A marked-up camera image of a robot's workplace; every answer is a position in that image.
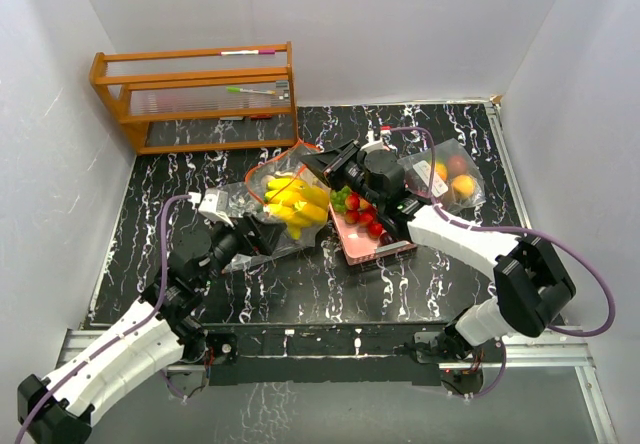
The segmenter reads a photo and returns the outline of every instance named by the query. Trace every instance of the pink tray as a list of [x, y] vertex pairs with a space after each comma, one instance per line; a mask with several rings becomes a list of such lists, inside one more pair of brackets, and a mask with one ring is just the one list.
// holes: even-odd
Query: pink tray
[[366, 227], [347, 224], [344, 217], [335, 212], [331, 205], [329, 206], [329, 212], [331, 212], [331, 218], [336, 225], [340, 242], [342, 242], [344, 255], [350, 266], [372, 261], [396, 252], [408, 251], [416, 247], [415, 244], [409, 241], [398, 241], [381, 246], [378, 241], [369, 237]]

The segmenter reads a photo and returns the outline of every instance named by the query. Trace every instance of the black marble tabletop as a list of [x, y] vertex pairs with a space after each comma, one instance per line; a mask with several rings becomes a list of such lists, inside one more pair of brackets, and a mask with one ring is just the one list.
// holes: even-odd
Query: black marble tabletop
[[[426, 127], [436, 143], [455, 138], [479, 167], [487, 196], [486, 203], [463, 211], [462, 217], [484, 225], [518, 223], [482, 104], [303, 107], [298, 113], [302, 138], [327, 149], [354, 138], [364, 142], [368, 130], [382, 125]], [[189, 132], [189, 126], [182, 129]], [[225, 139], [219, 131], [216, 139]], [[418, 133], [393, 134], [388, 145], [402, 156], [425, 149], [426, 142]], [[282, 151], [138, 157], [85, 326], [114, 323], [155, 275], [160, 262], [157, 223], [167, 198], [242, 181], [250, 168]], [[174, 234], [201, 226], [206, 226], [204, 218], [190, 204], [179, 203], [171, 213]], [[329, 222], [315, 248], [214, 282], [195, 315], [207, 324], [444, 322], [493, 291], [480, 273], [428, 248], [348, 266]]]

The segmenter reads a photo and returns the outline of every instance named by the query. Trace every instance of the gray floor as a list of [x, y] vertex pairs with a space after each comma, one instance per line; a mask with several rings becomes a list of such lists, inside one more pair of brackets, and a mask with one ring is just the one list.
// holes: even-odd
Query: gray floor
[[183, 406], [153, 378], [104, 417], [89, 443], [597, 442], [573, 368], [508, 369], [493, 393], [470, 405], [441, 392], [264, 383], [211, 387]]

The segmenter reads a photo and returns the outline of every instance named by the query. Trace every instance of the wooden rack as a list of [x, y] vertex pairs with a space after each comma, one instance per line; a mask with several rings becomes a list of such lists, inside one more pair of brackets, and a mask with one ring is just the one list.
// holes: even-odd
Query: wooden rack
[[[273, 50], [268, 55], [224, 56], [222, 52]], [[286, 147], [298, 141], [291, 42], [267, 46], [105, 55], [97, 53], [89, 80], [137, 154]], [[231, 93], [226, 86], [256, 86], [280, 94]], [[290, 115], [283, 138], [179, 145], [148, 145], [157, 122], [231, 116]], [[245, 119], [237, 126], [251, 126]]]

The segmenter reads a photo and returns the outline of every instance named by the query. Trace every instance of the sticker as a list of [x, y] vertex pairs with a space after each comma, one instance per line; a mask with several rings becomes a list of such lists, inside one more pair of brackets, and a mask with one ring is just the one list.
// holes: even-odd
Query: sticker
[[[429, 185], [429, 176], [431, 174], [431, 166], [427, 163], [427, 161], [420, 161], [413, 165], [413, 169], [418, 173], [422, 182], [424, 182], [427, 186]], [[447, 183], [442, 180], [442, 178], [438, 175], [438, 173], [434, 173], [433, 178], [433, 186], [431, 192], [436, 197], [440, 197], [444, 193], [449, 190]]]

